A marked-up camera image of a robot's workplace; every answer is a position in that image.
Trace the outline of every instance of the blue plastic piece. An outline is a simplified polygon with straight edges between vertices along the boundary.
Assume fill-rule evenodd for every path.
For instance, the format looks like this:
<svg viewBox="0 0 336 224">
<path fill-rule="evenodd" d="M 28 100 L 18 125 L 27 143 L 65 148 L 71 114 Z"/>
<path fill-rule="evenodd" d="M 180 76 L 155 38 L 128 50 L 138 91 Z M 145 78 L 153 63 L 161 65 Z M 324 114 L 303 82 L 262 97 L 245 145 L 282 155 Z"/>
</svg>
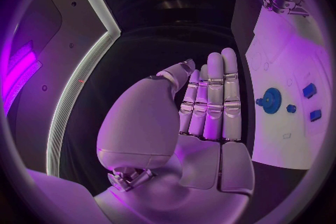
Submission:
<svg viewBox="0 0 336 224">
<path fill-rule="evenodd" d="M 316 86 L 313 83 L 310 83 L 302 91 L 304 92 L 304 96 L 308 99 L 318 92 Z"/>
<path fill-rule="evenodd" d="M 296 112 L 296 106 L 295 105 L 287 105 L 286 107 L 288 113 L 295 113 Z"/>
<path fill-rule="evenodd" d="M 259 98 L 255 101 L 255 103 L 259 106 L 263 106 L 263 99 L 262 98 Z"/>
<path fill-rule="evenodd" d="M 281 93 L 276 88 L 266 90 L 262 99 L 257 99 L 256 104 L 263 107 L 267 114 L 276 113 L 281 106 Z"/>
<path fill-rule="evenodd" d="M 314 122 L 322 117 L 321 109 L 310 112 L 310 121 Z"/>
</svg>

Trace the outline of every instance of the illuminated edge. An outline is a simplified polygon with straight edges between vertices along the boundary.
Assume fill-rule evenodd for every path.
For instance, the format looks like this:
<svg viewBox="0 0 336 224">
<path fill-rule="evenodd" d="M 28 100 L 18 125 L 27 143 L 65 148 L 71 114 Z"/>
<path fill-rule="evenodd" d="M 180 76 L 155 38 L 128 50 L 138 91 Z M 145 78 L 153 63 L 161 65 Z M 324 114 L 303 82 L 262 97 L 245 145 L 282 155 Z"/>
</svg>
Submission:
<svg viewBox="0 0 336 224">
<path fill-rule="evenodd" d="M 48 135 L 46 149 L 46 173 L 48 175 L 59 176 L 60 150 L 62 148 L 64 131 L 74 103 L 85 81 L 100 59 L 112 46 L 114 40 L 107 32 L 92 46 L 72 73 L 59 98 Z"/>
</svg>

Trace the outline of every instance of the blue gear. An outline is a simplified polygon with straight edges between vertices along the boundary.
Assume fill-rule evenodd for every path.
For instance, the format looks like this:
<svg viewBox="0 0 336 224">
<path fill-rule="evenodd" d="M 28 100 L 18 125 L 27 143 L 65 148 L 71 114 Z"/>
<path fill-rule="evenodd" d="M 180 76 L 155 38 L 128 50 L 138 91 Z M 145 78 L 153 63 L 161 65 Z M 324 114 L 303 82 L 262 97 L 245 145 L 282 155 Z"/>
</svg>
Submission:
<svg viewBox="0 0 336 224">
<path fill-rule="evenodd" d="M 269 88 L 266 90 L 262 105 L 263 109 L 267 114 L 276 113 L 281 106 L 281 93 L 277 88 Z"/>
</svg>

